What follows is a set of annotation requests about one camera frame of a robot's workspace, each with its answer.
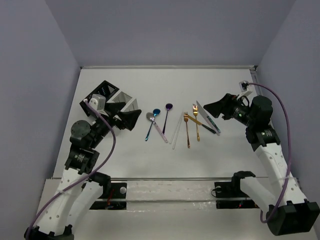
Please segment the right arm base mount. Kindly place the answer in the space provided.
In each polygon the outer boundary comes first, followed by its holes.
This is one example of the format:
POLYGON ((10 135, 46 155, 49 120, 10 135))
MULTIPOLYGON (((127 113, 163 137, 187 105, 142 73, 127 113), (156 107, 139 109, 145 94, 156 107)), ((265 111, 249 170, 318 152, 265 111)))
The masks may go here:
POLYGON ((259 208, 245 193, 240 190, 234 190, 230 181, 215 182, 210 194, 215 198, 218 210, 259 208))

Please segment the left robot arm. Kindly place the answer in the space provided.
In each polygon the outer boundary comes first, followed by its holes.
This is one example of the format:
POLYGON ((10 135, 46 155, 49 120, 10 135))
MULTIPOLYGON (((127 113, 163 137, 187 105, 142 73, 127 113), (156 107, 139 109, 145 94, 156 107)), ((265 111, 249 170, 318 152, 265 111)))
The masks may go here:
POLYGON ((104 102, 97 108, 85 98, 82 104, 96 119, 93 124, 78 120, 72 125, 71 146, 59 185, 26 229, 27 240, 73 240, 75 229, 94 202, 113 193, 110 176, 96 166, 100 154, 95 148, 107 134, 116 139, 113 127, 131 131, 142 111, 122 111, 125 102, 104 102))

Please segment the silver spoon pink handle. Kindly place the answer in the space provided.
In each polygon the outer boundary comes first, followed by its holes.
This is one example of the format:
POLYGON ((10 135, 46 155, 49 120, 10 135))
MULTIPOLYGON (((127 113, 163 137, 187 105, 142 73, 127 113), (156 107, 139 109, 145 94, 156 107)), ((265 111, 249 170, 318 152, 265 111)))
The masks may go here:
POLYGON ((164 140, 164 142, 165 142, 165 143, 168 143, 169 141, 167 140, 167 138, 165 137, 165 135, 162 133, 162 130, 160 129, 160 127, 159 127, 158 124, 156 123, 155 119, 154 119, 153 125, 155 126, 156 130, 158 131, 158 133, 160 134, 160 136, 162 137, 162 139, 164 140))

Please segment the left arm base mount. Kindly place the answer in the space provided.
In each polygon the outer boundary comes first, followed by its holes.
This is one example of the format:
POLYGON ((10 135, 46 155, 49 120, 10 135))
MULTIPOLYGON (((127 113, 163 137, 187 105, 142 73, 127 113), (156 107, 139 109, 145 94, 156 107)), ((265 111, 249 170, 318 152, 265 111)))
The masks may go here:
POLYGON ((92 204, 90 210, 126 210, 127 182, 112 181, 110 187, 103 189, 102 195, 92 204))

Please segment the purple metallic spoon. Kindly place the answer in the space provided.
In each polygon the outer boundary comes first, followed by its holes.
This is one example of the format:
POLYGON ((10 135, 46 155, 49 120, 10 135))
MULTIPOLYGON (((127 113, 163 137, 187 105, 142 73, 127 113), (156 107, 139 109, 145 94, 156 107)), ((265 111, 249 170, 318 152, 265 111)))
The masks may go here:
POLYGON ((162 133, 163 133, 163 134, 165 134, 165 130, 166 130, 168 113, 169 113, 169 111, 170 111, 172 108, 173 108, 173 104, 172 104, 172 103, 167 103, 167 104, 165 105, 166 116, 165 116, 165 121, 164 121, 163 129, 162 129, 162 133))

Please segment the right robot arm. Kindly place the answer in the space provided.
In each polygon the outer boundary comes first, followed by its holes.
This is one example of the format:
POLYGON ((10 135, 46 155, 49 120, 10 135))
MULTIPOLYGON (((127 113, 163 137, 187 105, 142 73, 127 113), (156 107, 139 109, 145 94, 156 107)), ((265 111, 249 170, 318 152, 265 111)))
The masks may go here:
POLYGON ((306 233, 320 214, 316 202, 310 202, 288 169, 280 139, 270 125, 272 101, 255 96, 249 105, 227 93, 221 100, 203 107, 214 118, 235 119, 245 125, 245 134, 253 152, 267 173, 272 191, 268 191, 250 171, 235 172, 229 182, 215 183, 217 198, 249 197, 261 209, 260 219, 275 236, 306 233))

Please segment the blue metallic spoon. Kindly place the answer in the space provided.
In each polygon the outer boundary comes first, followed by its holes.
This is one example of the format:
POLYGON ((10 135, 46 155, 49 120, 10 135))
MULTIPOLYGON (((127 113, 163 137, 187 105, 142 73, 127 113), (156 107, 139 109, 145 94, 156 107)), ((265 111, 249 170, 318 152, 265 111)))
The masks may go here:
POLYGON ((146 134, 145 141, 148 141, 149 136, 150 136, 150 132, 151 132, 152 125, 154 124, 155 117, 156 117, 157 115, 159 115, 160 112, 161 112, 160 109, 155 108, 152 112, 147 112, 147 113, 146 113, 146 118, 147 118, 148 120, 150 120, 151 124, 150 124, 150 127, 149 127, 149 129, 148 129, 148 132, 147 132, 147 134, 146 134))

